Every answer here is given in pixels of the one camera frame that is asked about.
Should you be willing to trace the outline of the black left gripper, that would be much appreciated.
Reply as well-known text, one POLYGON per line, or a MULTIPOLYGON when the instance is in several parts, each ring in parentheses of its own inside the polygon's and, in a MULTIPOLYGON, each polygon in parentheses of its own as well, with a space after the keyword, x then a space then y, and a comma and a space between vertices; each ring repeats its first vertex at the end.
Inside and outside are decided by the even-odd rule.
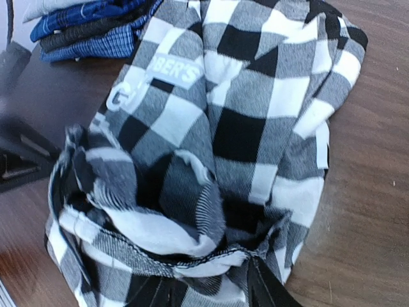
POLYGON ((31 52, 17 42, 1 51, 1 192, 49 176, 59 149, 7 111, 6 99, 29 63, 31 52))

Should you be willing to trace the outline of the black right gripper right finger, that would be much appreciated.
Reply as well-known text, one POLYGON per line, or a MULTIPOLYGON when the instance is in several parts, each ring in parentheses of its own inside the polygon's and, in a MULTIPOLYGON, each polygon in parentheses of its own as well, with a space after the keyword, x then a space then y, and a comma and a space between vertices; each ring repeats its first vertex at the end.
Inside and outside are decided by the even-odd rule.
POLYGON ((260 257, 250 259, 247 279, 249 306, 299 307, 260 257))

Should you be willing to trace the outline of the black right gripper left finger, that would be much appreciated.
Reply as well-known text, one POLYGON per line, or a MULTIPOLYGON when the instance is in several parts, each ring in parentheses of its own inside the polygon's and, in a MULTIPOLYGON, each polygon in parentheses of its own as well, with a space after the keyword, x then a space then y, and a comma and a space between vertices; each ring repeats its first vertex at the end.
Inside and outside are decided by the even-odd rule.
POLYGON ((132 279, 127 295, 131 307, 179 307, 188 286, 174 278, 137 276, 132 279))

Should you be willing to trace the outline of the black white plaid shirt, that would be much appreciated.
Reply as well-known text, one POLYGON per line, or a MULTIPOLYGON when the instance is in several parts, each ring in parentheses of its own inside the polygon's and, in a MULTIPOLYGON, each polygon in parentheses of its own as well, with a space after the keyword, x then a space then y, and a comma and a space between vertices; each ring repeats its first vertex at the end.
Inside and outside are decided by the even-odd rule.
POLYGON ((77 306, 127 306, 137 276, 249 306, 254 257, 284 285, 367 43, 324 1, 164 1, 50 177, 47 251, 77 306))

